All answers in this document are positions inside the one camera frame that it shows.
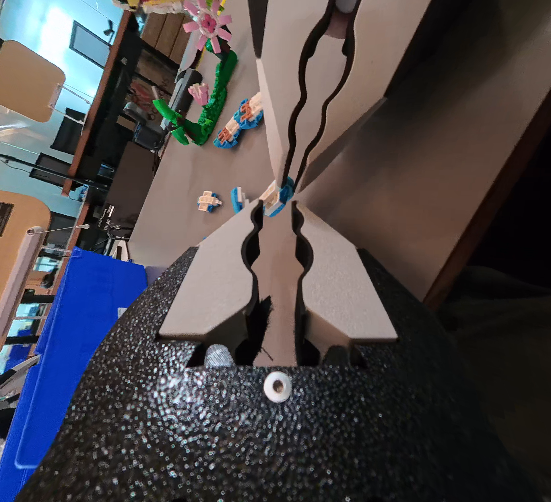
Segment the large pink lego flower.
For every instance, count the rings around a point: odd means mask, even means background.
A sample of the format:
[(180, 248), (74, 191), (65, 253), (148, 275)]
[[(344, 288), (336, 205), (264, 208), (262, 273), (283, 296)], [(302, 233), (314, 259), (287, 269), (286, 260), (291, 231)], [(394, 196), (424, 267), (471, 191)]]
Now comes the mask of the large pink lego flower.
[(185, 0), (185, 11), (191, 20), (184, 24), (185, 32), (196, 34), (197, 48), (214, 55), (230, 51), (232, 16), (224, 7), (225, 0)]

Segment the blue plastic bin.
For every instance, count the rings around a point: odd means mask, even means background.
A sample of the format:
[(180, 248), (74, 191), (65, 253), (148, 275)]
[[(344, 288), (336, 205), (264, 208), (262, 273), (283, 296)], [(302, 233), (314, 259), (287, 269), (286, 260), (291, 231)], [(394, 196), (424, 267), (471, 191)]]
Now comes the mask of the blue plastic bin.
[(1, 501), (14, 501), (52, 445), (95, 350), (146, 289), (142, 265), (76, 248), (38, 339), (1, 456)]

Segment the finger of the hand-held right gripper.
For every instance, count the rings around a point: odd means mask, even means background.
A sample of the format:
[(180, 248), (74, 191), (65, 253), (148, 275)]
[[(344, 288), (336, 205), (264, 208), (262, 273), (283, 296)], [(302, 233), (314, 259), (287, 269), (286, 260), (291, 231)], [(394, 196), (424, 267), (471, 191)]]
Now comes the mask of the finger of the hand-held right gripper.
[(299, 62), (307, 37), (329, 0), (267, 0), (265, 29), (257, 59), (269, 156), (277, 185), (284, 182), (289, 123), (301, 98)]
[(320, 127), (305, 150), (297, 187), (311, 184), (382, 105), (431, 0), (358, 0), (347, 28), (346, 65), (321, 106)]

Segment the brown wooden desk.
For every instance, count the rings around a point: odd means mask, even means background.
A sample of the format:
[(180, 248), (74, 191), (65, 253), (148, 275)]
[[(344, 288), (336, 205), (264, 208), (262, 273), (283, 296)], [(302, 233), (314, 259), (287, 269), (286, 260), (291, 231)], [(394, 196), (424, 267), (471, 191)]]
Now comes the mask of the brown wooden desk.
[(118, 124), (134, 71), (141, 56), (142, 44), (134, 13), (125, 11), (109, 51), (104, 71), (88, 111), (61, 191), (68, 196), (76, 182), (96, 181), (99, 169), (106, 164), (115, 167), (126, 143), (129, 130)]

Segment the black framed screen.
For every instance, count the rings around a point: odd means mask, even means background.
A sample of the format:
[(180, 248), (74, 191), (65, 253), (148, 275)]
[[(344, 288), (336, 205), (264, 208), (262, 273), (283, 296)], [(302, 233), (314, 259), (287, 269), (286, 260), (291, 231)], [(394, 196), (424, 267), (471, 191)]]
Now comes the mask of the black framed screen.
[(92, 64), (104, 69), (111, 51), (111, 44), (77, 21), (73, 21), (69, 49)]

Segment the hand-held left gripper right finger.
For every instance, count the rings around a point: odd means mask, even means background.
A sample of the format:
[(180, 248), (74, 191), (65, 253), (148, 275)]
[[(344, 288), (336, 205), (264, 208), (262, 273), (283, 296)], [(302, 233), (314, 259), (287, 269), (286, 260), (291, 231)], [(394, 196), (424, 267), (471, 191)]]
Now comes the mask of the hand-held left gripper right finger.
[(300, 202), (292, 203), (295, 257), (303, 271), (295, 303), (297, 358), (324, 358), (331, 347), (398, 339), (358, 249)]

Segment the black equipment case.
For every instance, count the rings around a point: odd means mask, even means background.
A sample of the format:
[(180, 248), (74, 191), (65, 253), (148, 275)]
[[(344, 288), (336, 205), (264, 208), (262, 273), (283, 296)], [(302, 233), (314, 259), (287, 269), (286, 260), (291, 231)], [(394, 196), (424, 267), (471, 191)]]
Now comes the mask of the black equipment case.
[(110, 228), (118, 226), (121, 230), (133, 230), (138, 216), (138, 211), (106, 202), (98, 221), (98, 229), (106, 232)]

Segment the beige reflector panel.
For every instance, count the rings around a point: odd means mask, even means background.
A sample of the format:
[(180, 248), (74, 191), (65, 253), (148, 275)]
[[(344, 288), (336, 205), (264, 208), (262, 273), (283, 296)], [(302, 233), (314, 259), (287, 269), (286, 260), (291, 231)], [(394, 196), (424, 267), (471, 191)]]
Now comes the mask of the beige reflector panel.
[(14, 40), (1, 40), (1, 106), (38, 123), (51, 119), (64, 71)]

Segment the person's dark clothing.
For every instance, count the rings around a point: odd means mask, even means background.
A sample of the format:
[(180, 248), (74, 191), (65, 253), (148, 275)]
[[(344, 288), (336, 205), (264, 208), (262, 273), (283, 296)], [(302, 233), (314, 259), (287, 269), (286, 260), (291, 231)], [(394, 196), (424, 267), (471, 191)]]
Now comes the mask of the person's dark clothing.
[(500, 440), (550, 501), (550, 288), (467, 266), (436, 315)]

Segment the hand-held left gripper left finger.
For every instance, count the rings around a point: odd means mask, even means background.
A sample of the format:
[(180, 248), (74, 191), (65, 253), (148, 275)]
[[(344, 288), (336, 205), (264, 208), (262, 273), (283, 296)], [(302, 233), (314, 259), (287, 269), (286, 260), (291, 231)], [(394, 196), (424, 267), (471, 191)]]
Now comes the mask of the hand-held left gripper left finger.
[(263, 217), (263, 201), (254, 200), (197, 246), (160, 327), (161, 340), (224, 345), (236, 357), (250, 338), (247, 323), (259, 301), (252, 265)]

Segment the green lego stem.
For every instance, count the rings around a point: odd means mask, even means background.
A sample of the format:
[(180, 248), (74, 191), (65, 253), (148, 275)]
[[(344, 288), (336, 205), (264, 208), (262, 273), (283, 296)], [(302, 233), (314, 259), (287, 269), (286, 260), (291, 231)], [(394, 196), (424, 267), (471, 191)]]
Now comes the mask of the green lego stem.
[(216, 126), (219, 116), (224, 108), (227, 97), (227, 85), (237, 65), (238, 57), (230, 50), (227, 54), (217, 55), (220, 62), (216, 66), (213, 88), (210, 89), (210, 99), (196, 121), (183, 118), (179, 113), (168, 106), (165, 99), (153, 100), (153, 106), (162, 116), (163, 129), (182, 145), (193, 143), (197, 146), (204, 145)]

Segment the round blue white lego assembly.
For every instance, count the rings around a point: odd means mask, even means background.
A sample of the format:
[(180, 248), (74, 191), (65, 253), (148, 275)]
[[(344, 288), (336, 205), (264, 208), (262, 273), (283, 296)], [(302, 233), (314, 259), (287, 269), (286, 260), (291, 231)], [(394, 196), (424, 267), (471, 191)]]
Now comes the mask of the round blue white lego assembly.
[(257, 92), (250, 99), (244, 99), (234, 113), (233, 119), (240, 129), (256, 128), (263, 119), (263, 103), (261, 92)]
[(238, 143), (241, 131), (240, 123), (235, 118), (231, 118), (224, 128), (218, 132), (213, 140), (213, 145), (221, 149), (230, 149)]

